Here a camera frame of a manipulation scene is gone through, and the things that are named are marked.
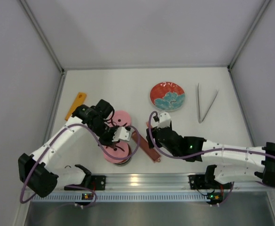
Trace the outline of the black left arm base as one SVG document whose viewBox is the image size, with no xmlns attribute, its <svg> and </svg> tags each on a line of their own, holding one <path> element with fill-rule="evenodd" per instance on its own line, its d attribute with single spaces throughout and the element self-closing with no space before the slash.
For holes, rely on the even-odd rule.
<svg viewBox="0 0 275 226">
<path fill-rule="evenodd" d="M 64 190 L 93 190 L 93 191 L 104 191 L 106 187 L 106 176 L 105 175 L 91 175 L 79 185 L 68 185 L 64 187 Z"/>
</svg>

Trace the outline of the pink lid with black handle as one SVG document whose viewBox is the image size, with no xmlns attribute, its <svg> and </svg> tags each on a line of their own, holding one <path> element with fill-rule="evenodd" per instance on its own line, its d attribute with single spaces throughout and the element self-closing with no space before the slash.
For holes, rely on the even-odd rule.
<svg viewBox="0 0 275 226">
<path fill-rule="evenodd" d="M 126 111 L 118 110 L 115 111 L 112 120 L 110 122 L 110 126 L 129 126 L 132 123 L 132 118 L 129 113 Z"/>
<path fill-rule="evenodd" d="M 122 164 L 128 161 L 128 156 L 131 154 L 130 146 L 126 142 L 119 142 L 114 148 L 104 146 L 105 151 L 111 155 L 109 157 L 106 153 L 103 154 L 106 161 L 114 164 Z"/>
</svg>

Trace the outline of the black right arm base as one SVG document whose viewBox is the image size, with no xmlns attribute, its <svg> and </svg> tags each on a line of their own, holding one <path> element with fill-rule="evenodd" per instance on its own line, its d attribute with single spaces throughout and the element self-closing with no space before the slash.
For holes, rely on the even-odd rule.
<svg viewBox="0 0 275 226">
<path fill-rule="evenodd" d="M 206 181 L 204 174 L 189 175 L 189 185 L 191 190 L 216 190 L 216 189 L 230 189 L 232 183 L 221 184 L 217 181 Z"/>
</svg>

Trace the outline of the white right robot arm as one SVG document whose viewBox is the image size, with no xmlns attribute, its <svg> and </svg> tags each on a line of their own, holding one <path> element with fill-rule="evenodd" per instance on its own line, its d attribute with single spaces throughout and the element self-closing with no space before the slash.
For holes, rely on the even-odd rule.
<svg viewBox="0 0 275 226">
<path fill-rule="evenodd" d="M 171 127 L 148 128 L 146 133 L 151 148 L 167 150 L 164 156 L 206 165 L 206 183 L 255 181 L 275 188 L 275 143 L 258 147 L 223 145 L 203 137 L 183 137 Z"/>
</svg>

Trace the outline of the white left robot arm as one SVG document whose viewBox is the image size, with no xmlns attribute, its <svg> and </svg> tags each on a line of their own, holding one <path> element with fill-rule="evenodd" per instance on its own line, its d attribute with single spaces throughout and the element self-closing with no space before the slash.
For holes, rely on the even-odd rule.
<svg viewBox="0 0 275 226">
<path fill-rule="evenodd" d="M 46 197 L 57 188 L 87 188 L 92 173 L 86 167 L 76 164 L 58 168 L 57 163 L 89 131 L 101 145 L 117 143 L 117 127 L 107 124 L 108 117 L 113 113 L 112 105 L 103 99 L 91 107 L 78 106 L 66 124 L 42 147 L 30 155 L 24 153 L 19 157 L 19 177 L 24 187 L 29 187 L 39 197 Z"/>
</svg>

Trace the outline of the metal tongs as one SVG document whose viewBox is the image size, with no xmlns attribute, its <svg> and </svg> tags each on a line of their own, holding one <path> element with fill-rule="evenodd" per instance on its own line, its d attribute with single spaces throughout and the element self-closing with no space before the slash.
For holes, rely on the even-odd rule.
<svg viewBox="0 0 275 226">
<path fill-rule="evenodd" d="M 196 112 L 197 112 L 197 121 L 199 124 L 203 123 L 206 119 L 208 113 L 210 112 L 217 96 L 219 94 L 219 90 L 215 89 L 213 95 L 209 96 L 209 100 L 206 101 L 203 105 L 202 103 L 202 92 L 200 83 L 196 86 Z"/>
</svg>

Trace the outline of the black steel lunch bowl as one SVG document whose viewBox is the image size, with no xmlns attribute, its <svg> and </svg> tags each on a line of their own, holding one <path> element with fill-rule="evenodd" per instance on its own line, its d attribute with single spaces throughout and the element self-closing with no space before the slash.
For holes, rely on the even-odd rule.
<svg viewBox="0 0 275 226">
<path fill-rule="evenodd" d="M 128 159 L 126 159 L 126 160 L 123 160 L 122 162 L 115 163 L 114 165 L 116 165 L 116 166 L 125 166 L 125 165 L 127 165 L 130 161 L 131 161 L 131 158 L 128 158 Z"/>
</svg>

